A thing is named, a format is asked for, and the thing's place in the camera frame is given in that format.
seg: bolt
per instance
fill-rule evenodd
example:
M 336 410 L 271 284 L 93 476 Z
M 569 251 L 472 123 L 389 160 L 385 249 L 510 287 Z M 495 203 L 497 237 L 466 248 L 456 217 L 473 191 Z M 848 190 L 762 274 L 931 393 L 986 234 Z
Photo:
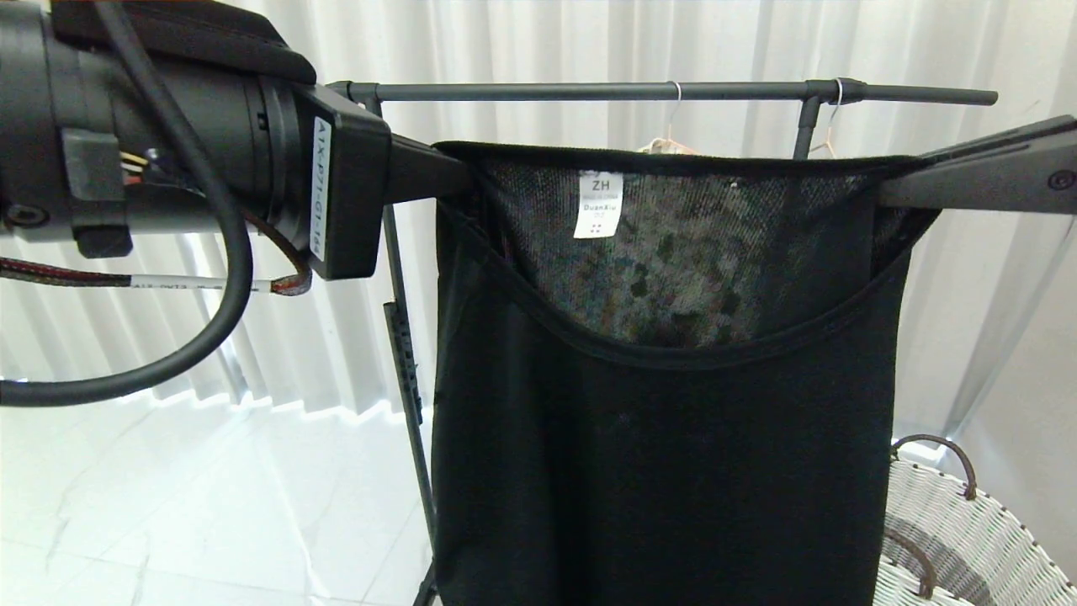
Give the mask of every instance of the bolt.
M 1059 170 L 1047 180 L 1047 186 L 1055 191 L 1068 189 L 1077 183 L 1077 172 Z
M 8 220 L 19 227 L 37 227 L 48 220 L 48 213 L 37 206 L 13 203 L 8 207 Z

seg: woven basket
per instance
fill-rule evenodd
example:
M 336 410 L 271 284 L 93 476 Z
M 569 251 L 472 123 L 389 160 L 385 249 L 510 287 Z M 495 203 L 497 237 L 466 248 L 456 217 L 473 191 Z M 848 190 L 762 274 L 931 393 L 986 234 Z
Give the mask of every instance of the woven basket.
M 968 481 L 899 460 L 898 449 L 918 440 L 951 449 Z M 898 440 L 891 453 L 886 531 L 892 540 L 883 544 L 876 605 L 1077 606 L 1077 588 L 1024 524 L 976 488 L 973 465 L 956 445 L 915 435 Z M 923 570 L 924 580 L 911 569 Z M 904 591 L 895 592 L 892 582 Z M 919 595 L 910 602 L 912 591 Z

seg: white floor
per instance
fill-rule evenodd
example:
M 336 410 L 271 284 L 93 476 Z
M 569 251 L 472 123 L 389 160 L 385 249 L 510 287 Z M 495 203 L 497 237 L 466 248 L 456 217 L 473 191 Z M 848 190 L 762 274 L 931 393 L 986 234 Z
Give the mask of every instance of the white floor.
M 409 606 L 430 562 L 386 410 L 3 409 L 0 440 L 4 606 Z

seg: brown handle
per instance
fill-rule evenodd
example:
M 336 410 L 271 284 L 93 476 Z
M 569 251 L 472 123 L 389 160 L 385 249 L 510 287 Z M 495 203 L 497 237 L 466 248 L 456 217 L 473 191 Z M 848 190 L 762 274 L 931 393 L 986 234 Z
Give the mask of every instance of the brown handle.
M 976 499 L 976 470 L 973 469 L 973 462 L 968 460 L 968 455 L 965 454 L 965 451 L 961 450 L 961 447 L 954 445 L 950 440 L 939 438 L 938 436 L 932 436 L 931 434 L 913 434 L 912 436 L 906 436 L 905 438 L 894 442 L 894 446 L 890 448 L 890 455 L 896 461 L 898 449 L 909 442 L 917 442 L 920 440 L 942 445 L 957 455 L 957 459 L 961 460 L 962 467 L 965 468 L 965 478 L 968 480 L 965 485 L 965 492 L 962 493 L 962 496 L 964 496 L 966 501 Z
M 917 595 L 923 597 L 924 600 L 931 600 L 932 595 L 935 593 L 936 586 L 935 566 L 932 566 L 932 561 L 927 559 L 927 554 L 924 553 L 924 550 L 917 547 L 917 544 L 903 537 L 894 531 L 891 531 L 890 529 L 883 531 L 883 536 L 904 547 L 906 551 L 911 553 L 912 556 L 920 562 L 920 566 L 924 569 L 924 574 L 920 577 L 920 589 L 917 590 Z

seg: thick black cable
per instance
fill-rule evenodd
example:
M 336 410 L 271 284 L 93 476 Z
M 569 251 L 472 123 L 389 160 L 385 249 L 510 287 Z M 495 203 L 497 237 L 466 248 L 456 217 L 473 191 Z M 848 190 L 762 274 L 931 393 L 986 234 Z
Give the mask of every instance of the thick black cable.
M 209 153 L 150 60 L 121 2 L 97 2 L 116 55 L 135 87 L 156 114 L 180 157 L 206 193 L 224 236 L 228 277 L 216 314 L 190 343 L 142 368 L 111 377 L 61 383 L 0 383 L 0 405 L 64 407 L 109 400 L 153 387 L 191 370 L 232 335 L 247 309 L 254 260 L 240 206 L 213 168 Z

